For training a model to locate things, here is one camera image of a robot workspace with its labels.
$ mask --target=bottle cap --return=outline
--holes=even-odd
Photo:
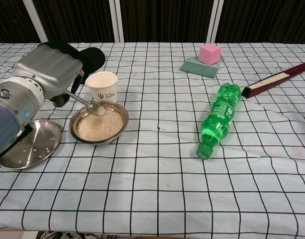
[[[200,159],[209,159],[213,153],[213,148],[207,144],[199,144],[197,148],[197,156]]]

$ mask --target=white tablecloth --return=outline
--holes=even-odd
[[[72,44],[79,50],[89,43]],[[238,104],[211,159],[196,158],[198,131],[220,85],[241,89],[305,62],[305,45],[222,47],[215,79],[179,71],[199,43],[93,43],[117,74],[129,125],[96,147],[68,132],[82,105],[46,102],[36,119],[63,130],[40,165],[0,167],[0,228],[187,238],[305,237],[305,72]],[[37,44],[0,44],[0,82]],[[86,86],[79,96],[92,100]]]

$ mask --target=robotic arm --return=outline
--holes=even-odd
[[[21,59],[13,76],[0,84],[0,154],[21,134],[45,100],[63,106],[69,99],[64,94],[69,85],[74,82],[74,93],[83,76],[103,63],[99,49],[79,52],[67,43],[41,44]]]

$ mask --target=green plastic bottle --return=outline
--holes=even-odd
[[[197,156],[209,159],[213,148],[227,136],[230,122],[234,118],[237,103],[241,99],[238,85],[225,83],[220,87],[211,105],[207,117],[201,125],[201,143],[197,148]]]

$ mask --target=metal spoon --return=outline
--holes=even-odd
[[[82,103],[83,105],[85,105],[87,107],[87,111],[89,113],[91,113],[94,116],[104,116],[107,113],[107,110],[105,107],[97,104],[97,103],[91,103],[89,104],[87,101],[85,101],[84,99],[76,96],[75,94],[69,92],[68,90],[65,91],[65,93],[69,96],[71,96],[72,98],[74,98],[76,101]]]

